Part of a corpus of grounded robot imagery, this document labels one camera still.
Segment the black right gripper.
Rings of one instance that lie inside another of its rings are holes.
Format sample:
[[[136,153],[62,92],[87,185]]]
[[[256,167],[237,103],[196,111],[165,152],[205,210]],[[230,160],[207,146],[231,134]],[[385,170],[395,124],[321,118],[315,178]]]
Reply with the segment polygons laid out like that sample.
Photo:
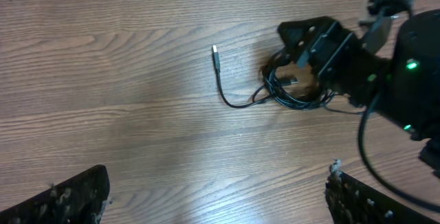
[[[377,92],[374,75],[384,75],[388,59],[368,52],[354,32],[329,16],[282,22],[277,29],[290,61],[311,67],[319,85],[368,104]]]

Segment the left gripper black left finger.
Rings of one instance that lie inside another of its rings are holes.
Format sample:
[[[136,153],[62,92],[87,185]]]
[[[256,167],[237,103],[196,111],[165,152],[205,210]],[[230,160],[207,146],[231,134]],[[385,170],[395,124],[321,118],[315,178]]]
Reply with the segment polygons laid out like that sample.
[[[3,224],[99,223],[110,182],[104,165],[93,166],[30,199],[1,211]]]

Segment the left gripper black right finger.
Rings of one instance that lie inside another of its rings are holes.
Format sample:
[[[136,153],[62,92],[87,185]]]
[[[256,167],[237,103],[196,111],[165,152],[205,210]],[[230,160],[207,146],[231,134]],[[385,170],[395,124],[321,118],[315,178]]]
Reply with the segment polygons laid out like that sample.
[[[337,224],[439,224],[341,171],[335,159],[329,167],[325,199]]]

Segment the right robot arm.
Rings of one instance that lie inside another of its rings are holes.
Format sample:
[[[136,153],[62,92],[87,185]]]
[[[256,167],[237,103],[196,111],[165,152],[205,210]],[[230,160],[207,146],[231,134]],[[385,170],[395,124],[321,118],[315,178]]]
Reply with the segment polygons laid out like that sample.
[[[290,60],[309,65],[321,87],[347,94],[354,106],[379,96],[374,111],[411,139],[428,143],[419,154],[439,174],[439,11],[411,16],[400,27],[392,58],[377,52],[386,43],[392,13],[381,9],[362,38],[329,16],[283,22],[278,33]]]

